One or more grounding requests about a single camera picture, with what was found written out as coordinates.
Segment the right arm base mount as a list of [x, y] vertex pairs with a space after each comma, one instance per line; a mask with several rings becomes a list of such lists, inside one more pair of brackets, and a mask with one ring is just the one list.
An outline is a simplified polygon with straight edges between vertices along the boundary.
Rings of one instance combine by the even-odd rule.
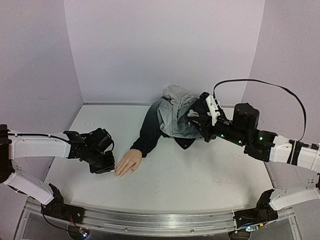
[[266, 224], [278, 219], [278, 212], [270, 205], [271, 194], [274, 189], [262, 193], [254, 208], [237, 210], [234, 212], [235, 229], [241, 230], [248, 226]]

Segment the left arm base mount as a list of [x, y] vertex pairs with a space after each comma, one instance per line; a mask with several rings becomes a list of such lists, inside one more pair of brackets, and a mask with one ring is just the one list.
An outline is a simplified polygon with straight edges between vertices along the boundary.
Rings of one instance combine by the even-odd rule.
[[53, 199], [48, 204], [41, 204], [41, 214], [44, 220], [57, 229], [64, 228], [49, 222], [46, 217], [52, 217], [58, 220], [68, 221], [70, 225], [65, 229], [72, 240], [85, 240], [89, 237], [90, 232], [78, 224], [83, 223], [85, 209], [80, 206], [66, 204], [60, 190], [49, 183], [52, 190]]

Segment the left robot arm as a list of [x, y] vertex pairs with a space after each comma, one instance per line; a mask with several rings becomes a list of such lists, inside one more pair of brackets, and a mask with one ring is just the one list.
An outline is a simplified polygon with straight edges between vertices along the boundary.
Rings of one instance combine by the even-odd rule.
[[89, 165], [92, 174], [112, 172], [115, 169], [111, 135], [102, 128], [89, 133], [64, 131], [57, 134], [23, 133], [0, 126], [0, 182], [43, 205], [56, 218], [68, 213], [57, 187], [44, 183], [25, 172], [16, 162], [21, 158], [52, 157], [78, 159]]

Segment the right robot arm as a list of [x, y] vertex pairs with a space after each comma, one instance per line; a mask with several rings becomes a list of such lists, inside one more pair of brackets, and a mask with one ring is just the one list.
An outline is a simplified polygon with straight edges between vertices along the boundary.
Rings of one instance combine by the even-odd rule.
[[[288, 139], [277, 133], [259, 130], [260, 112], [249, 103], [238, 103], [229, 120], [213, 95], [204, 92], [191, 105], [187, 118], [206, 142], [216, 137], [243, 147], [244, 154], [263, 162], [284, 163], [319, 173], [320, 146]], [[283, 208], [318, 200], [320, 184], [265, 191], [256, 204], [258, 210]]]

